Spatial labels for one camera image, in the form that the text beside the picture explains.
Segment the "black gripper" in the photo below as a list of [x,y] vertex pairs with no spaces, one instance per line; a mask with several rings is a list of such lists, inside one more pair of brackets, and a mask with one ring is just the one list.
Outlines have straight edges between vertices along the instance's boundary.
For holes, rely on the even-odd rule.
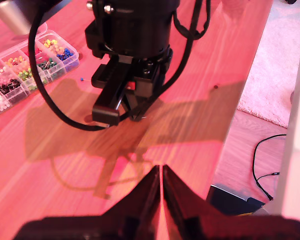
[[92,107],[92,120],[118,125],[119,106],[128,112],[163,86],[172,56],[173,51],[166,49],[144,59],[113,55],[107,64],[101,64],[91,78],[92,86],[102,89]]

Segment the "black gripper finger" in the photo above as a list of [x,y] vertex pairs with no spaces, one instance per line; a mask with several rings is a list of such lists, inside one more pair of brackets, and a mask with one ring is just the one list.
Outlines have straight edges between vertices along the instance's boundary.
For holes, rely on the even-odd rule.
[[153,240],[160,202],[160,168],[154,166],[133,190],[103,214],[103,240]]
[[167,165],[163,166],[163,195],[168,211],[184,240],[225,240],[219,229],[222,214],[198,196]]

